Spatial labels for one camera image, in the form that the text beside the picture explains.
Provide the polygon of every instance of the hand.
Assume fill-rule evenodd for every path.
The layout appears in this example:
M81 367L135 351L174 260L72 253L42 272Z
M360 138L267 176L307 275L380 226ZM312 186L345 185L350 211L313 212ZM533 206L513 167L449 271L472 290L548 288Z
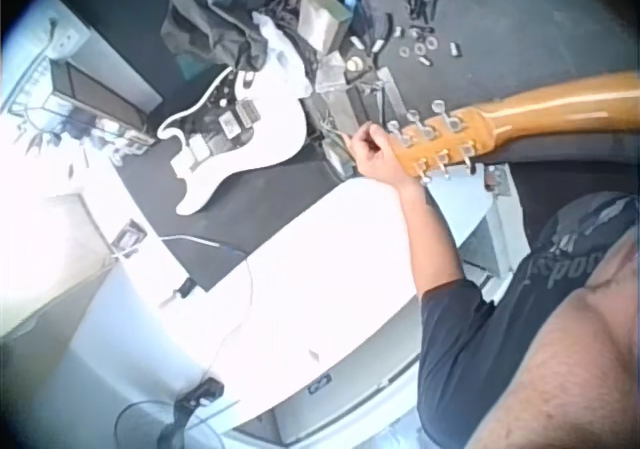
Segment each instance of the hand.
M367 122L351 139L344 139L363 176L389 184L396 190L420 185L404 171L391 148L391 136L377 124Z

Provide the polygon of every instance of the workbench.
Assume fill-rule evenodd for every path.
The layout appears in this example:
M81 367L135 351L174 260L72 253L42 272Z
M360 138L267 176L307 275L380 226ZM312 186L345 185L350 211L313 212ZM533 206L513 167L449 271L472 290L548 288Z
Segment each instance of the workbench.
M391 12L397 23L409 23L403 0L365 1L372 10ZM634 28L625 26L601 0L439 0L433 26L440 47L430 54L432 67L399 57L404 42L395 39L378 61L391 70L406 106L425 118L433 115L434 99L455 109L569 79L637 68ZM462 57L450 56L449 41L460 45ZM185 85L183 105L176 110L199 99L206 85ZM561 136L553 147L561 147L563 140L565 145L575 144L575 139ZM602 148L597 136L582 140L592 141L594 151ZM282 165L231 176L200 212L182 217L175 207L184 184L169 163L177 151L177 141L161 141L146 154L128 158L119 169L160 235L198 235L252 252L339 183L322 154L307 145ZM211 288L241 261L184 241L167 246L204 288Z

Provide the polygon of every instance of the person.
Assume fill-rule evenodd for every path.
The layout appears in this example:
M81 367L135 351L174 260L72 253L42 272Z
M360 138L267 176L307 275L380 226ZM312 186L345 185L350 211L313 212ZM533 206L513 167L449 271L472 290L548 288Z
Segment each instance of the person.
M429 438L443 449L640 447L637 197L597 193L561 209L495 305L465 279L390 137L367 123L345 143L363 176L396 190L406 221Z

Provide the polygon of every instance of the white electric guitar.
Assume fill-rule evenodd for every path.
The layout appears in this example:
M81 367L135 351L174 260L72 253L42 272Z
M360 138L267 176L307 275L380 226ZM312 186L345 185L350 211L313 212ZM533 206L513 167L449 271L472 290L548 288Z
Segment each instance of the white electric guitar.
M268 66L237 77L231 68L224 70L195 106L158 128L160 139L177 137L181 143L171 166L187 188L176 212L199 211L231 174L293 157L306 135L302 106L282 76Z

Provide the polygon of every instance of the white table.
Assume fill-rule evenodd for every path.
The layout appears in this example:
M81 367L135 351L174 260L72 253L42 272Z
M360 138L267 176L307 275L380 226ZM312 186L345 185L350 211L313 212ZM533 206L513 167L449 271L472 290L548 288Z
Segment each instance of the white table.
M225 384L224 398L198 413L217 414L211 424L218 432L304 388L415 296L395 193L360 178L338 186L250 255L253 291L240 264L208 293L196 290L159 309L187 274L152 237L115 171L93 172L85 199L106 237L131 218L149 231L140 252L123 262L138 296L166 337ZM451 181L436 177L430 190L460 245L493 199L481 166L475 176L451 172ZM167 387L176 394L186 389L170 379Z

